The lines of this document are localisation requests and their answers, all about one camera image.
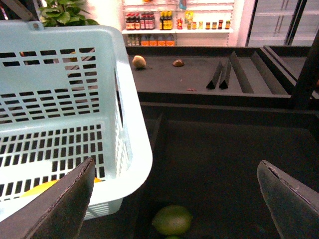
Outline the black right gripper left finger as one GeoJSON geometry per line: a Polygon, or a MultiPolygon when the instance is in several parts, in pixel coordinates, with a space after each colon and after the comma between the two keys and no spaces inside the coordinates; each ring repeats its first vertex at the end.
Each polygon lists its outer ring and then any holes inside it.
{"type": "Polygon", "coordinates": [[[95,162],[87,158],[0,223],[2,239],[76,239],[93,192],[95,162]]]}

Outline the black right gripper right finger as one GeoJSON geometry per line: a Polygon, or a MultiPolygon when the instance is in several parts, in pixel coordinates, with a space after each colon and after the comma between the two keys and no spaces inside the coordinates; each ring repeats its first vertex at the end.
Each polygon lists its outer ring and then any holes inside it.
{"type": "Polygon", "coordinates": [[[282,239],[319,237],[319,194],[270,162],[257,167],[263,199],[282,239]]]}

